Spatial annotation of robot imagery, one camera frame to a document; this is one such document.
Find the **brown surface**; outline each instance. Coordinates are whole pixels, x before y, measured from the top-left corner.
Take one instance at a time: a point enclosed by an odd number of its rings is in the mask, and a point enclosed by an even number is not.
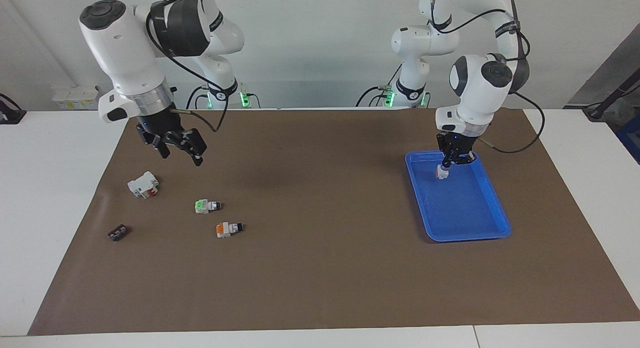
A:
[[[231,112],[205,134],[199,168],[176,150],[163,161],[130,122],[29,334],[640,320],[540,143],[476,145],[509,238],[430,241],[404,155],[436,148],[433,122],[426,110]],[[503,109],[487,138],[514,148],[533,134]],[[126,183],[147,170],[159,195],[135,198]],[[199,198],[226,206],[198,215]],[[225,220],[246,232],[217,239]],[[112,243],[120,223],[133,231]]]

